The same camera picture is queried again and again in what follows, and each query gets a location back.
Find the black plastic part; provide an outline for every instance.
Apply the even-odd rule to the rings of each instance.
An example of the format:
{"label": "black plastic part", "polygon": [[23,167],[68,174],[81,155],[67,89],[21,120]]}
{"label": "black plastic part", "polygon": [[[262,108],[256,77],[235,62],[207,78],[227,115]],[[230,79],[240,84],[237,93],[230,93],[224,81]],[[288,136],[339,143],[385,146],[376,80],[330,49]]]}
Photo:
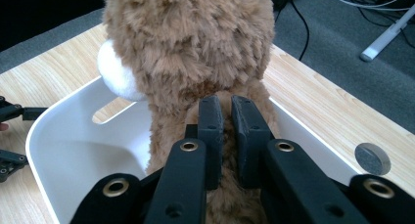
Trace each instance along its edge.
{"label": "black plastic part", "polygon": [[24,155],[0,150],[0,183],[5,182],[9,176],[28,165]]}
{"label": "black plastic part", "polygon": [[145,223],[205,223],[205,143],[183,139],[171,148]]}
{"label": "black plastic part", "polygon": [[35,120],[47,108],[22,108],[21,105],[13,105],[0,96],[0,122],[23,116],[23,120]]}
{"label": "black plastic part", "polygon": [[265,210],[268,223],[291,223],[292,215],[287,203],[281,192],[278,190],[278,184],[275,184],[272,173],[266,167],[263,156],[260,155],[259,173],[261,182],[260,201]]}
{"label": "black plastic part", "polygon": [[237,133],[239,182],[244,188],[259,188],[259,153],[273,135],[250,99],[232,96],[232,119]]}
{"label": "black plastic part", "polygon": [[354,176],[348,196],[371,223],[415,221],[415,199],[385,178],[370,174]]}
{"label": "black plastic part", "polygon": [[88,193],[70,223],[133,223],[134,209],[140,208],[136,202],[140,190],[140,180],[133,175],[107,176]]}
{"label": "black plastic part", "polygon": [[272,140],[264,160],[292,223],[368,223],[298,144]]}
{"label": "black plastic part", "polygon": [[161,174],[162,168],[140,181],[141,191],[136,198],[137,201],[135,208],[131,210],[133,213],[135,213],[135,215],[139,215],[133,216],[132,223],[144,223],[150,207],[150,203],[152,202],[153,194],[155,193],[156,187],[160,181]]}
{"label": "black plastic part", "polygon": [[184,138],[198,138],[198,125],[197,124],[187,124]]}
{"label": "black plastic part", "polygon": [[222,176],[223,116],[213,95],[199,101],[198,139],[207,146],[207,190],[219,186]]}

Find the fluffy brown fur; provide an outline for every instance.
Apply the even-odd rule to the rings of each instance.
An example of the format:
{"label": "fluffy brown fur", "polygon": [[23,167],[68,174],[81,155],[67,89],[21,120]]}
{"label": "fluffy brown fur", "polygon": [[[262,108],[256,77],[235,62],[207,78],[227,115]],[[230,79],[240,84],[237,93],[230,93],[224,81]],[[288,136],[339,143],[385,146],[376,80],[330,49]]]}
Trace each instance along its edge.
{"label": "fluffy brown fur", "polygon": [[104,22],[115,52],[133,68],[152,111],[152,173],[164,166],[199,99],[216,94],[225,122],[223,177],[207,193],[207,223],[265,223],[257,190],[237,182],[232,95],[255,101],[274,135],[276,113],[260,82],[269,62],[271,0],[107,0]]}

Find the light wood tabletop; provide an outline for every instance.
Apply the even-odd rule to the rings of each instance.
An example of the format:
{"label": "light wood tabletop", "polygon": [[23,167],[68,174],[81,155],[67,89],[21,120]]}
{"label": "light wood tabletop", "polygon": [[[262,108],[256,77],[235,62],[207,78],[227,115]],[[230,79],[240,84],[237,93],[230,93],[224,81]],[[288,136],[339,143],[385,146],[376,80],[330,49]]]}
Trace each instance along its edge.
{"label": "light wood tabletop", "polygon": [[[0,96],[23,107],[50,107],[99,76],[96,59],[106,39],[102,25],[0,75]],[[277,47],[264,83],[271,97],[355,170],[361,143],[380,146],[392,161],[385,177],[415,196],[415,135]],[[25,155],[32,121],[16,118],[0,132],[0,149]],[[52,223],[29,166],[0,183],[0,223]]]}

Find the black cable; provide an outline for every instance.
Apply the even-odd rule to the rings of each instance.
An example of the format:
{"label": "black cable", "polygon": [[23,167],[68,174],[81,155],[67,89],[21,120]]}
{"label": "black cable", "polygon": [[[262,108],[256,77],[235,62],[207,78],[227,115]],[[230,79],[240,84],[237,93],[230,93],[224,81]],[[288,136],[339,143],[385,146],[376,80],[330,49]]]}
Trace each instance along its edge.
{"label": "black cable", "polygon": [[[348,0],[348,1],[354,4],[367,4],[367,5],[376,5],[376,2],[377,2],[377,0]],[[367,10],[367,11],[370,11],[372,13],[377,13],[380,16],[385,17],[386,19],[392,22],[399,20],[402,17],[402,15],[405,13],[402,11],[379,11],[379,10]],[[408,24],[413,24],[413,23],[415,23],[415,17],[408,21]]]}
{"label": "black cable", "polygon": [[362,17],[363,17],[366,21],[368,21],[368,22],[370,22],[370,23],[372,23],[372,24],[374,24],[374,25],[377,25],[377,26],[384,26],[384,27],[391,26],[390,24],[381,24],[381,23],[378,23],[378,22],[371,21],[371,20],[369,20],[369,19],[366,17],[366,15],[363,13],[363,10],[362,10],[362,9],[360,9],[360,8],[358,8],[358,7],[357,7],[357,10],[359,10],[360,14],[362,15]]}
{"label": "black cable", "polygon": [[409,41],[409,39],[408,39],[408,37],[406,36],[406,34],[405,34],[405,32],[403,31],[403,29],[401,29],[401,30],[400,30],[400,33],[402,33],[403,38],[405,38],[405,41],[406,41],[406,43],[408,44],[408,46],[410,46],[411,48],[414,48],[414,49],[415,49],[415,45],[413,45],[413,44]]}
{"label": "black cable", "polygon": [[300,13],[299,9],[297,9],[296,5],[294,4],[294,1],[293,1],[293,0],[290,0],[290,3],[291,3],[291,5],[293,5],[294,10],[297,12],[297,14],[299,15],[300,19],[301,19],[301,20],[302,20],[302,22],[304,23],[305,30],[306,30],[306,32],[307,32],[307,38],[306,38],[306,40],[305,40],[305,45],[304,45],[304,48],[302,49],[301,55],[300,55],[300,57],[299,57],[299,61],[301,61],[301,60],[302,60],[302,57],[304,56],[304,53],[305,53],[305,51],[306,51],[306,49],[307,49],[307,47],[308,47],[308,41],[309,41],[309,37],[310,37],[310,31],[309,31],[309,29],[308,29],[308,24],[307,24],[307,22],[305,21],[304,17],[303,17],[303,16],[302,16],[302,14]]}
{"label": "black cable", "polygon": [[[392,22],[391,24],[380,24],[380,23],[377,23],[377,22],[373,22],[373,21],[369,20],[369,19],[366,17],[366,15],[363,13],[363,11],[362,11],[360,8],[357,8],[357,9],[359,10],[360,14],[363,16],[363,18],[364,18],[366,21],[368,21],[368,22],[370,22],[370,23],[372,23],[372,24],[374,24],[374,25],[378,25],[378,26],[382,26],[382,27],[390,27],[390,26],[392,25],[392,23],[394,23],[394,22],[395,22],[395,20],[394,20],[394,19],[392,19],[392,18],[388,17],[388,16],[387,16],[387,15],[385,15],[385,14],[379,14],[379,15],[380,15],[380,16],[383,16],[385,19],[390,20],[390,21]],[[414,48],[414,49],[415,49],[415,45],[413,45],[413,44],[409,41],[409,38],[406,36],[406,34],[405,34],[405,32],[403,31],[403,29],[401,29],[400,31],[401,31],[401,33],[402,33],[403,38],[404,38],[404,39],[405,39],[405,41],[406,41],[406,44],[407,44],[409,47],[411,47],[411,48]]]}
{"label": "black cable", "polygon": [[287,3],[285,3],[284,5],[282,5],[281,9],[278,12],[277,17],[274,20],[274,26],[277,24],[278,18],[280,17],[281,12],[284,10],[285,6],[287,5]]}

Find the brown plush toy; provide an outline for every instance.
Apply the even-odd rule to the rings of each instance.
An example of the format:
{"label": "brown plush toy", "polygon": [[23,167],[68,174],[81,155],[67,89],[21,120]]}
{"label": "brown plush toy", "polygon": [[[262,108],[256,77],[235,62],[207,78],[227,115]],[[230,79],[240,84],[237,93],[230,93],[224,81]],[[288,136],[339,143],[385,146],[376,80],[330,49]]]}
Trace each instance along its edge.
{"label": "brown plush toy", "polygon": [[217,95],[225,119],[223,176],[207,192],[207,223],[266,223],[259,191],[238,184],[231,96],[252,99],[278,136],[261,83],[274,35],[271,0],[107,0],[104,23],[152,111],[148,174],[164,166],[185,125],[198,123],[199,100]]}

